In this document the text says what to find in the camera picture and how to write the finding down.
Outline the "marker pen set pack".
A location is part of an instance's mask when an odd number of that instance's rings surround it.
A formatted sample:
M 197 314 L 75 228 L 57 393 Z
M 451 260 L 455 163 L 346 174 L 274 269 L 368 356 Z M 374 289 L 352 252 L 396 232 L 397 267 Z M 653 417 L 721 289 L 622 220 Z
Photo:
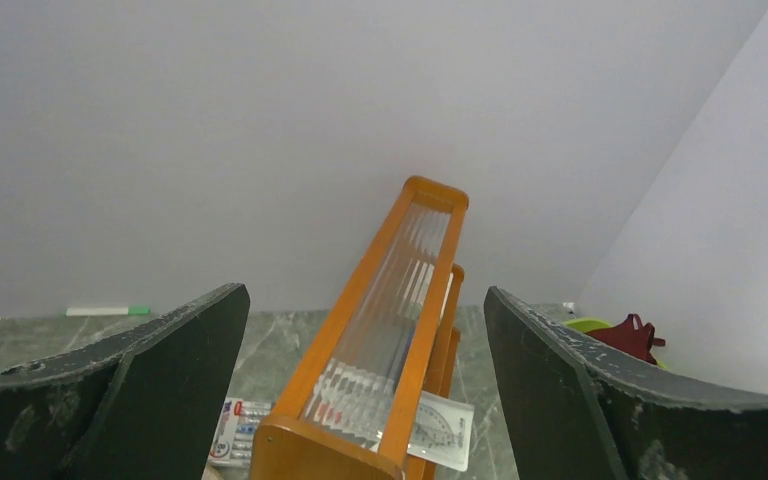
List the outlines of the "marker pen set pack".
M 255 432 L 274 402 L 226 397 L 213 435 L 208 463 L 227 468 L 248 468 Z

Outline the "clear protractor ruler packet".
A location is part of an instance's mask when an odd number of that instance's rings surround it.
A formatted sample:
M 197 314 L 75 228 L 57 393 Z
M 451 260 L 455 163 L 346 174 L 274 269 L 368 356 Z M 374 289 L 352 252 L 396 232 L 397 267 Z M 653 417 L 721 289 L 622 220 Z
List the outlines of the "clear protractor ruler packet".
M 407 454 L 459 472 L 466 471 L 474 414 L 471 404 L 423 391 Z

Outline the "dark red garment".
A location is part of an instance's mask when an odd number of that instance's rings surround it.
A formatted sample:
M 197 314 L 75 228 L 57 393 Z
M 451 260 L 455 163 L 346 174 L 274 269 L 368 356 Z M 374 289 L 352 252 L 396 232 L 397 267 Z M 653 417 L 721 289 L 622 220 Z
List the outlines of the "dark red garment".
M 644 323 L 638 314 L 628 314 L 620 324 L 593 330 L 588 335 L 638 360 L 657 365 L 653 347 L 664 347 L 666 341 L 655 336 L 655 327 Z

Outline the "white green marker pen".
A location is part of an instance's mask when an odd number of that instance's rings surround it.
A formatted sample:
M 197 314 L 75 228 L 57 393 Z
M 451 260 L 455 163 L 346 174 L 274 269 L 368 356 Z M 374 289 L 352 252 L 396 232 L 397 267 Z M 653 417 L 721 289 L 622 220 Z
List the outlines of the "white green marker pen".
M 68 307 L 64 315 L 67 317 L 144 316 L 150 313 L 151 308 L 147 306 Z

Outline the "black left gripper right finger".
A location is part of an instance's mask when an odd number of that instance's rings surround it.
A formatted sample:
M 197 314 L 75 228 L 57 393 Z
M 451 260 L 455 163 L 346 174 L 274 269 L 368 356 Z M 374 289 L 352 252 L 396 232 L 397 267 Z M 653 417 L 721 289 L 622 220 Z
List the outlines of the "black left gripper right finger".
M 483 304 L 523 479 L 768 479 L 768 395 L 672 373 L 498 287 Z

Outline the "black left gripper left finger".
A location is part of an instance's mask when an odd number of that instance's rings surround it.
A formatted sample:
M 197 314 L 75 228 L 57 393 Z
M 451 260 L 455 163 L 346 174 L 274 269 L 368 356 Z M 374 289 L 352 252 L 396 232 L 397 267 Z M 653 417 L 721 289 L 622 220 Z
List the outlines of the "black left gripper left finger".
M 228 283 L 0 372 L 0 479 L 200 478 L 249 309 Z

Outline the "lime green plastic basket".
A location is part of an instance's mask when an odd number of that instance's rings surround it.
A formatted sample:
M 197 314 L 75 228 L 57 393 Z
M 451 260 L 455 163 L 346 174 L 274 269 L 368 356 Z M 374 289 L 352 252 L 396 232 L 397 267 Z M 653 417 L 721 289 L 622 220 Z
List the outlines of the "lime green plastic basket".
M 618 325 L 620 323 L 610 324 L 607 321 L 599 319 L 599 318 L 583 317 L 583 318 L 576 318 L 576 319 L 564 321 L 563 325 L 565 325 L 568 328 L 571 328 L 571 329 L 573 329 L 575 331 L 578 331 L 580 333 L 584 333 L 584 334 L 588 335 L 588 332 L 591 332 L 593 330 L 598 330 L 598 329 L 602 329 L 602 328 L 610 328 L 610 327 L 616 326 L 616 325 Z M 667 369 L 665 364 L 663 364 L 658 359 L 657 359 L 657 361 L 658 361 L 658 364 L 656 366 L 658 366 L 659 368 L 662 368 L 662 369 Z

